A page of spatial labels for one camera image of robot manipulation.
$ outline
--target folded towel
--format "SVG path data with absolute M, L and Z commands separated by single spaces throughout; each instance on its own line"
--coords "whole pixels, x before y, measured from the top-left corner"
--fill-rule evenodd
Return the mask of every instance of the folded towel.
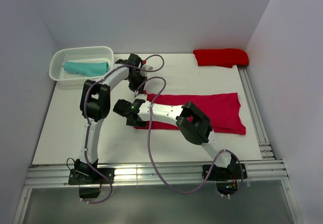
M 201 49 L 194 50 L 193 53 L 199 66 L 232 68 L 233 65 L 249 65 L 247 53 L 240 49 Z
M 70 74 L 84 74 L 88 77 L 102 76 L 106 74 L 109 65 L 106 63 L 75 63 L 65 62 L 63 68 Z
M 152 101 L 156 95 L 148 94 L 147 100 Z M 240 102 L 238 93 L 214 95 L 160 95 L 155 103 L 166 105 L 182 105 L 190 101 L 197 105 L 210 119 L 215 132 L 246 134 L 246 128 L 239 117 Z M 151 129 L 178 130 L 177 126 L 163 122 L 152 122 Z

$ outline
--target red cloth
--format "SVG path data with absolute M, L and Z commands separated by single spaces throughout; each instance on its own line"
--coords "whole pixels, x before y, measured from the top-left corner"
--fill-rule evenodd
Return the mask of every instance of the red cloth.
M 147 100 L 152 101 L 155 94 L 148 94 Z M 240 102 L 238 93 L 214 95 L 160 95 L 155 103 L 166 105 L 184 105 L 186 102 L 196 104 L 210 119 L 215 132 L 245 135 L 246 128 L 239 118 Z M 152 129 L 178 130 L 178 127 L 153 122 Z
M 193 51 L 199 66 L 221 66 L 232 68 L 233 65 L 249 65 L 249 58 L 240 49 L 201 49 Z

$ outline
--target teal towel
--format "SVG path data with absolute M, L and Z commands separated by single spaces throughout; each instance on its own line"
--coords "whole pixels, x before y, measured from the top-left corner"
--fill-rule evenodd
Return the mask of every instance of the teal towel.
M 109 70 L 106 63 L 75 63 L 65 62 L 63 68 L 70 74 L 85 74 L 88 77 L 102 76 Z

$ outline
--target laundry basket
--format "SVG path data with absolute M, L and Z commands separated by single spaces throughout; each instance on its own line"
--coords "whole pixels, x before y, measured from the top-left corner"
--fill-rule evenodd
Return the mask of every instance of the laundry basket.
M 68 48 L 56 52 L 49 66 L 50 78 L 63 85 L 82 85 L 88 79 L 96 80 L 101 77 L 67 73 L 62 67 L 66 61 L 93 64 L 108 62 L 111 69 L 114 65 L 114 55 L 107 46 Z

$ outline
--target metal frame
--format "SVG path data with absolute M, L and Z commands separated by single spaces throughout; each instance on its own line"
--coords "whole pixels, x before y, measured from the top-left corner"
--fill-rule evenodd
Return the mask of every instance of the metal frame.
M 303 223 L 295 196 L 291 190 L 289 177 L 282 160 L 276 160 L 268 140 L 260 112 L 251 89 L 245 67 L 238 68 L 252 122 L 262 156 L 260 161 L 244 161 L 248 174 L 247 186 L 252 181 L 281 180 L 294 223 Z M 201 183 L 202 166 L 210 162 L 159 163 L 157 167 L 170 184 Z M 100 167 L 115 168 L 114 186 L 160 185 L 159 177 L 150 164 L 99 164 Z M 23 192 L 17 208 L 14 223 L 22 223 L 32 189 L 39 188 L 78 188 L 69 186 L 69 170 L 65 165 L 34 166 L 29 168 Z

